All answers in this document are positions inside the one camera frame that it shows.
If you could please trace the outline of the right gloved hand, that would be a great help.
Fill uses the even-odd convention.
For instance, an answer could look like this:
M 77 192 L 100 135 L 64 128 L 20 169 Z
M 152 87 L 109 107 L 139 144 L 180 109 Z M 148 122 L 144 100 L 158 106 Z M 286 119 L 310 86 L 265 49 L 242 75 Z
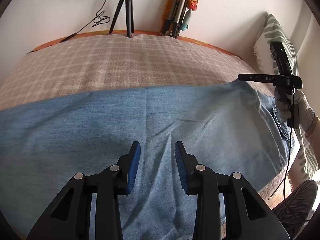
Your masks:
M 317 116 L 309 105 L 305 94 L 296 90 L 295 94 L 287 95 L 284 88 L 274 91 L 275 104 L 283 121 L 295 129 L 301 127 L 306 133 L 312 132 L 317 125 Z

